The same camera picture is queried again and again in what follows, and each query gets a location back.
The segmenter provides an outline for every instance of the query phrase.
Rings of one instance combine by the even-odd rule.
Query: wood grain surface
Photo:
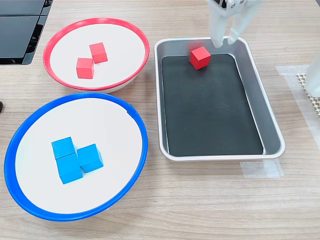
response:
[[[50,38],[82,19],[129,21],[149,39],[147,65],[114,93],[147,127],[149,151],[132,189],[109,210],[75,222],[39,219],[8,192],[4,159],[22,122],[44,104],[75,93],[43,66]],[[286,141],[284,177],[244,178],[237,161],[172,163],[159,151],[153,47],[165,38],[207,37],[204,0],[54,1],[33,62],[0,66],[0,239],[15,240],[319,240],[320,152],[276,66],[310,64],[320,51],[320,8],[313,0],[266,1],[242,37],[248,42]]]

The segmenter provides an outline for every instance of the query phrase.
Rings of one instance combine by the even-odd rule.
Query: metal tray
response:
[[[204,46],[209,66],[190,51]],[[159,145],[175,162],[276,159],[285,141],[246,41],[215,48],[209,37],[154,47]]]

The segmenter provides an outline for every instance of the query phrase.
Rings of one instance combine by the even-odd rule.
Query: tape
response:
[[[297,73],[306,73],[308,66],[309,65],[277,66],[276,69],[278,73],[283,76],[290,88],[303,118],[320,149],[320,120],[303,86],[297,78]]]
[[[260,162],[240,162],[246,179],[274,179],[284,176],[279,159],[264,159]]]

